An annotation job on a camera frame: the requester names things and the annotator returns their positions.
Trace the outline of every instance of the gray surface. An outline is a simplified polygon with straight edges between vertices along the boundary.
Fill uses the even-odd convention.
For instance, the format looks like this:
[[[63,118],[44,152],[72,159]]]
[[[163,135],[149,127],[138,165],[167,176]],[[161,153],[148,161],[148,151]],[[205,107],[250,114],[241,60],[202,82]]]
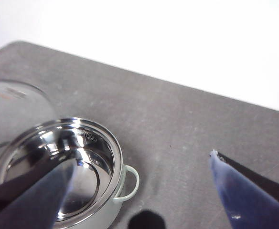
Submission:
[[[141,184],[114,229],[144,209],[168,229],[230,228],[208,165],[212,148],[279,182],[277,111],[25,42],[0,50],[0,79],[33,84],[59,116],[91,119],[115,134]]]

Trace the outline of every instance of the white background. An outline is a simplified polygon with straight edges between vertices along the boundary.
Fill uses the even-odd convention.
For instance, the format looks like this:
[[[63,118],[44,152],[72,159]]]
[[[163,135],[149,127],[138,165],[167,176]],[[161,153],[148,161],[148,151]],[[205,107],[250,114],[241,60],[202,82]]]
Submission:
[[[279,0],[0,0],[16,40],[279,110]]]

